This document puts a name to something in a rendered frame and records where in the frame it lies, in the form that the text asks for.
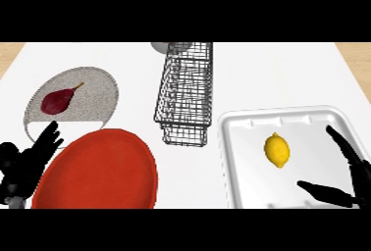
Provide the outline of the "red oval plate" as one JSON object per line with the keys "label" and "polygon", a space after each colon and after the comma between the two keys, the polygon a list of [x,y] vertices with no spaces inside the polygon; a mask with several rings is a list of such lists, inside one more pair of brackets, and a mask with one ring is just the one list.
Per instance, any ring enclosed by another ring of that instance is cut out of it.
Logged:
{"label": "red oval plate", "polygon": [[152,209],[158,174],[149,147],[122,129],[87,133],[41,176],[34,209]]}

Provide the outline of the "dark red pear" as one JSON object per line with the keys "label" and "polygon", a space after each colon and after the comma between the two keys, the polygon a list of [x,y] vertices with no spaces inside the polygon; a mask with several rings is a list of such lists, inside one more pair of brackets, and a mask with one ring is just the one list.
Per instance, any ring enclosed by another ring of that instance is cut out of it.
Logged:
{"label": "dark red pear", "polygon": [[80,83],[75,87],[53,91],[43,97],[40,110],[47,115],[56,115],[66,110],[74,92],[83,85],[84,83]]}

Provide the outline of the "yellow lemon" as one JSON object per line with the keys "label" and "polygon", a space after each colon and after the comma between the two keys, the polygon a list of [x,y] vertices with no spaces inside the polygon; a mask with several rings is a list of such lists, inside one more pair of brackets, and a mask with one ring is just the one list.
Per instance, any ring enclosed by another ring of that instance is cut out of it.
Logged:
{"label": "yellow lemon", "polygon": [[263,145],[264,157],[281,169],[289,159],[289,147],[285,139],[275,132]]}

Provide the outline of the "white tray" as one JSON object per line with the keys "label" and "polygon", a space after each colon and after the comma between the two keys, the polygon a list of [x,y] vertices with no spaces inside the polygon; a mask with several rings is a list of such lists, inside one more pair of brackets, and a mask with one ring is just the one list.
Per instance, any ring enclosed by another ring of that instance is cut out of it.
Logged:
{"label": "white tray", "polygon": [[[347,161],[326,128],[340,133],[362,159],[369,155],[340,109],[310,106],[227,112],[217,125],[229,207],[331,209],[334,205],[315,200],[297,182],[304,180],[353,192]],[[263,151],[275,135],[289,149],[281,167]]]}

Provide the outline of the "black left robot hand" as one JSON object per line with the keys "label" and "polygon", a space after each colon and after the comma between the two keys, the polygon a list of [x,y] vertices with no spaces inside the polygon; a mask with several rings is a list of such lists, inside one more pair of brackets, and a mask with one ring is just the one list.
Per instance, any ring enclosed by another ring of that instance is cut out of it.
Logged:
{"label": "black left robot hand", "polygon": [[43,130],[34,146],[19,151],[12,142],[0,144],[0,204],[7,205],[13,197],[28,199],[37,189],[44,166],[63,142],[59,138],[57,122]]}

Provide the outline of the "grey round object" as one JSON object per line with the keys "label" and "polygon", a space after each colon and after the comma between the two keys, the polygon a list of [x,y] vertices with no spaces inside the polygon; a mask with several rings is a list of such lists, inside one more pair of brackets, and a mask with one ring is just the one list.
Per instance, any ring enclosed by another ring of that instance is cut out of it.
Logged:
{"label": "grey round object", "polygon": [[167,50],[168,50],[168,43],[167,42],[152,42],[151,45],[159,53],[162,53],[162,54],[167,53]]}

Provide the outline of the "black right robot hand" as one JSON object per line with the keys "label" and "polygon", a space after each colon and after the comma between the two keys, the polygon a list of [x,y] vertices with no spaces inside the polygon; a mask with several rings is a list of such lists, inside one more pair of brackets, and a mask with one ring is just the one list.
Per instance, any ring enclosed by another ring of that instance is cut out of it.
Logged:
{"label": "black right robot hand", "polygon": [[304,180],[298,180],[297,185],[309,192],[318,201],[344,208],[356,205],[360,209],[371,210],[371,163],[359,158],[347,140],[329,125],[326,126],[326,133],[337,144],[349,164],[353,195],[338,188],[313,184]]}

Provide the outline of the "grey speckled oval placemat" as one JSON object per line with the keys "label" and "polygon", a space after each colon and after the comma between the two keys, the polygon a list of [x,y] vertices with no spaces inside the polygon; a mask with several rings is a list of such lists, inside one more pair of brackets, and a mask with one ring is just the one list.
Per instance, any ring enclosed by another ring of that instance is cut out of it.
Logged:
{"label": "grey speckled oval placemat", "polygon": [[[41,100],[53,91],[75,88],[66,110],[47,115],[41,109]],[[94,67],[78,67],[59,73],[38,88],[23,116],[25,133],[31,142],[37,141],[41,131],[51,121],[57,122],[57,131],[65,147],[91,131],[102,129],[111,119],[118,101],[118,88],[111,74]]]}

